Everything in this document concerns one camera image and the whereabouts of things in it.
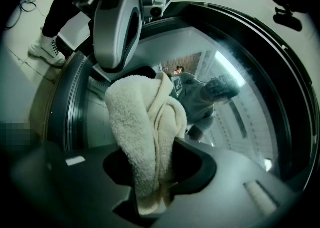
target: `white fluffy towel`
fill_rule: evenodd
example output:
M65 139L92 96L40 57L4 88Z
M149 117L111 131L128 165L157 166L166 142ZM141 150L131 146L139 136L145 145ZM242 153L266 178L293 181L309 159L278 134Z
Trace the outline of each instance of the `white fluffy towel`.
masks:
M133 75L108 88L105 102L112 131L132 166L140 214L155 211L175 182L172 149L185 137L187 116L170 93L173 83L160 72L155 79Z

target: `towel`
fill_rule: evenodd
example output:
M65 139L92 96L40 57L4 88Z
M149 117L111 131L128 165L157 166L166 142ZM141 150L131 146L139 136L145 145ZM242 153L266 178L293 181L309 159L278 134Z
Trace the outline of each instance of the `towel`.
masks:
M133 75L108 88L105 102L112 131L132 166L139 214L155 211L175 182L172 149L185 137L186 112L170 93L173 83L160 72L155 79Z

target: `person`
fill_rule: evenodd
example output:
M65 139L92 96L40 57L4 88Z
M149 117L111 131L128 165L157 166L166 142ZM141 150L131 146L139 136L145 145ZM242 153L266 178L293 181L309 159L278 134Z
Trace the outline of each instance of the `person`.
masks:
M39 38L31 43L28 51L36 57L45 58L52 65L64 65L66 57L58 50L56 38L67 21L79 12L73 0L54 0Z
M227 75L212 78L207 83L199 81L188 72L178 76L182 83L178 100L185 109L188 125L192 125L188 134L192 140L201 140L205 131L214 123L215 104L236 96L240 92L239 86Z

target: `white sneaker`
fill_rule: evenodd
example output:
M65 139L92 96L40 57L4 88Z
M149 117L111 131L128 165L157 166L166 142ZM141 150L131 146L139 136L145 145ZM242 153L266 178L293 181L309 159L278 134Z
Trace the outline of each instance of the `white sneaker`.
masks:
M89 77L88 89L97 94L101 99L105 98L106 91L110 86L110 82L106 80L96 80L93 77Z
M59 52L56 42L57 36L50 38L42 34L35 42L29 46L29 53L37 57L45 58L50 64L62 66L66 62L66 57Z

